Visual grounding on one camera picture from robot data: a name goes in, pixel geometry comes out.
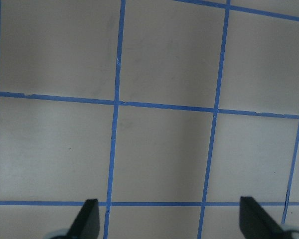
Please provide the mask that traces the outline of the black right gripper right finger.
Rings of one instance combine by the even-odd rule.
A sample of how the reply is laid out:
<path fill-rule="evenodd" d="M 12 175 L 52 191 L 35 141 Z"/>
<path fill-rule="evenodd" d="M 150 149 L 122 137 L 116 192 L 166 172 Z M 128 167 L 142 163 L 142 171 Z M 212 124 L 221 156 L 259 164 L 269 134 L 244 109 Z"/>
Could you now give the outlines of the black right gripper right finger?
<path fill-rule="evenodd" d="M 299 239 L 299 230 L 279 225 L 253 198 L 240 198 L 240 231 L 246 239 Z"/>

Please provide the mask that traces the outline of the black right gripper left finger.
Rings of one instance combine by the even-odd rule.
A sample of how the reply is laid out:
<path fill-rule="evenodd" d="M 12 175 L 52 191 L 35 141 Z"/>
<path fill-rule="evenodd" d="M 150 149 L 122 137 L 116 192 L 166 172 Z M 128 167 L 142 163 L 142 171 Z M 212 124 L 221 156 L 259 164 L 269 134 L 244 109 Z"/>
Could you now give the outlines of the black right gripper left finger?
<path fill-rule="evenodd" d="M 100 233 L 99 202 L 87 199 L 69 230 L 63 235 L 51 239 L 97 239 Z"/>

